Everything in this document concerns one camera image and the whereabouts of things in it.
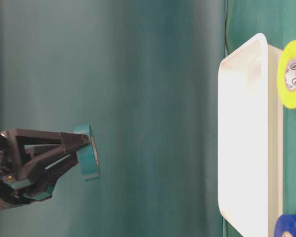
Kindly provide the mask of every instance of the teal table surface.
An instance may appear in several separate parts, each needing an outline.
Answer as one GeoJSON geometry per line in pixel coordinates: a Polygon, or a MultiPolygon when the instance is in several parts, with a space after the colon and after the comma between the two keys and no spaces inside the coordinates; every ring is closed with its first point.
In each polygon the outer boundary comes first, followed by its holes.
{"type": "Polygon", "coordinates": [[[0,237],[220,237],[224,0],[0,0],[0,128],[92,125],[101,179],[0,212],[0,237]]]}
{"type": "MultiPolygon", "coordinates": [[[[227,0],[228,52],[231,53],[258,32],[266,35],[270,45],[280,49],[296,40],[296,0],[227,0]]],[[[296,214],[296,110],[288,109],[284,109],[283,195],[284,213],[296,214]]],[[[228,237],[240,236],[231,226],[228,227],[228,237]]]]}

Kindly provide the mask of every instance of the blue tape roll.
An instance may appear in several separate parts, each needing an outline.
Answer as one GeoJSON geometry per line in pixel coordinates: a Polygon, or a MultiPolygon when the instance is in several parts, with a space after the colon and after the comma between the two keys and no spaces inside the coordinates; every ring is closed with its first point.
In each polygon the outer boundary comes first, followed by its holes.
{"type": "Polygon", "coordinates": [[[278,218],[274,237],[296,237],[296,215],[282,215],[278,218]]]}
{"type": "Polygon", "coordinates": [[[95,139],[90,125],[80,125],[74,128],[74,133],[85,134],[89,137],[90,144],[77,151],[78,163],[85,181],[100,177],[100,163],[96,150],[95,139]]]}

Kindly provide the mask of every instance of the teal cloth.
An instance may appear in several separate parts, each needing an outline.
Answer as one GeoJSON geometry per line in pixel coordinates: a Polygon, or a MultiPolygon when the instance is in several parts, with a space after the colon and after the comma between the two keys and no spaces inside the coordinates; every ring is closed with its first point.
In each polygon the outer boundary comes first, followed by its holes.
{"type": "MultiPolygon", "coordinates": [[[[280,49],[296,40],[296,0],[227,0],[228,52],[258,32],[280,49]]],[[[284,109],[284,213],[296,214],[296,110],[288,109],[284,109]]]]}
{"type": "Polygon", "coordinates": [[[0,212],[0,237],[219,237],[224,0],[0,0],[0,127],[92,125],[101,179],[0,212]]]}

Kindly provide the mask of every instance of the tape roll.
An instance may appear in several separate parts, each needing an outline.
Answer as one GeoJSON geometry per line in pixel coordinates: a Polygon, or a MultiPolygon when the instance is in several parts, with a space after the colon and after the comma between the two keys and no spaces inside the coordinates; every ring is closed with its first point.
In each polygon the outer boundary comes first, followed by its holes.
{"type": "Polygon", "coordinates": [[[278,94],[283,104],[296,109],[296,40],[284,49],[277,72],[278,94]]]}
{"type": "Polygon", "coordinates": [[[296,237],[296,215],[282,215],[276,222],[274,237],[296,237]]]}
{"type": "Polygon", "coordinates": [[[85,134],[89,138],[89,145],[77,151],[78,163],[85,181],[100,177],[100,163],[96,149],[95,139],[90,125],[80,125],[74,128],[74,133],[85,134]]]}

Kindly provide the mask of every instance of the yellow tape roll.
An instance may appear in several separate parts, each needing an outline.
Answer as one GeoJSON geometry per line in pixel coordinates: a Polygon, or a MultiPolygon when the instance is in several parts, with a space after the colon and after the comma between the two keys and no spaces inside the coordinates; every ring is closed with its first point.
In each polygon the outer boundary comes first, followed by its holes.
{"type": "Polygon", "coordinates": [[[277,72],[277,89],[283,104],[296,109],[296,40],[284,49],[277,72]]]}

